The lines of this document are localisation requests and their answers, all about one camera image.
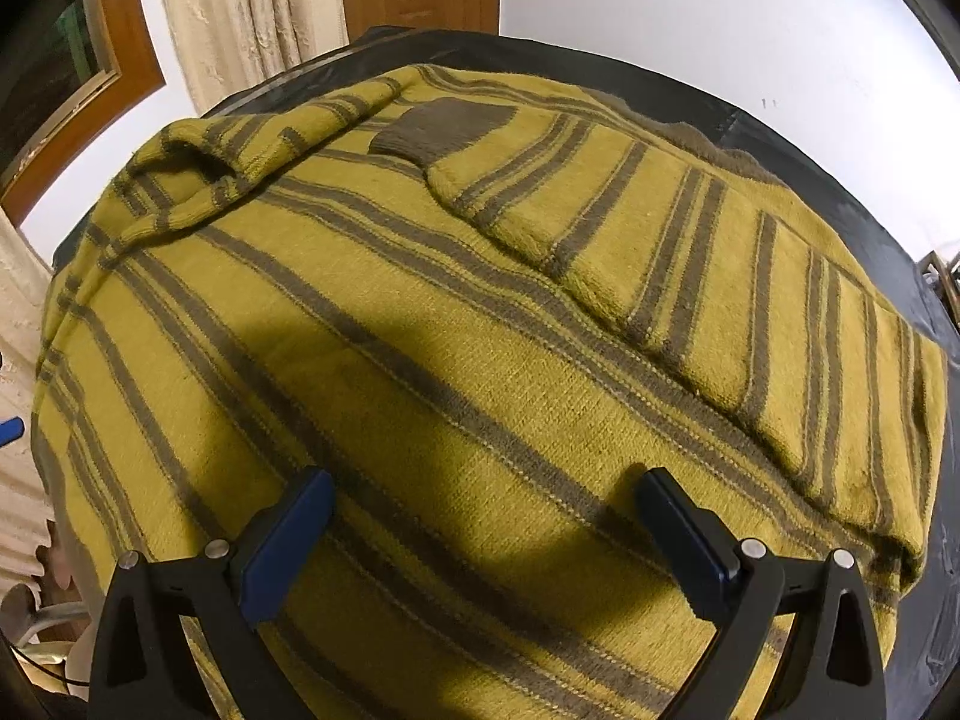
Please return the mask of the black satin bed sheet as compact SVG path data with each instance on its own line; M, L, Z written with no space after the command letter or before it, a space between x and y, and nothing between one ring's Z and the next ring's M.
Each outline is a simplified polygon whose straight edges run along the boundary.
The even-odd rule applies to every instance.
M623 99L661 122L685 122L711 143L742 149L776 174L839 234L880 291L919 332L958 361L958 332L946 308L919 275L914 231L895 211L903 185L882 167L835 166L816 160L765 121L694 86L571 47L521 37L452 29L376 28L358 43L309 60L295 70L231 94L218 114L283 110L316 93L412 62L449 68L519 71L587 86ZM935 496L928 567L901 608L887 667L893 718L953 718L958 713L958 408L947 408L946 440Z

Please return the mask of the mustard striped knit sweater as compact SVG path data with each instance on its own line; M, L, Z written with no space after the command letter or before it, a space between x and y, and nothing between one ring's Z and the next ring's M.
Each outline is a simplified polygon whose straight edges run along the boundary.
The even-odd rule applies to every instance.
M846 548L878 643L928 561L947 364L748 154L540 76L407 65L169 124L50 283L32 453L78 592L329 530L263 639L331 718L649 718L708 644L649 466L788 557Z

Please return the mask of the beige curtain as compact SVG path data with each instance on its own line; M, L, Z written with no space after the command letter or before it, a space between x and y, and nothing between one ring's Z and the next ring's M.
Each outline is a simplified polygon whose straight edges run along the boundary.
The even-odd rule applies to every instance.
M206 112L348 43L343 0L163 0L192 103Z

